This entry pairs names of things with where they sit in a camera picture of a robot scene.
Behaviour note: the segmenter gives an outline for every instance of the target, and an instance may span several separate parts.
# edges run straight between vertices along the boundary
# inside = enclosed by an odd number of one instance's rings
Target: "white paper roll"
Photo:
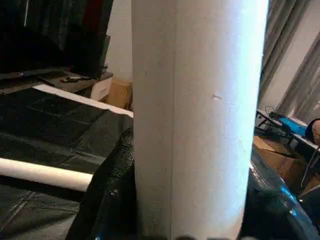
[[[85,192],[92,174],[0,158],[0,175]]]
[[[267,0],[132,1],[135,181],[142,231],[237,238]]]

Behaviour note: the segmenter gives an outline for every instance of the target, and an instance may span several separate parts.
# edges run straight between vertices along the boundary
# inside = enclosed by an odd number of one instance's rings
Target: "cardboard tube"
[[[267,0],[134,0],[142,232],[234,240],[242,224]]]
[[[85,192],[92,174],[0,158],[0,175]]]

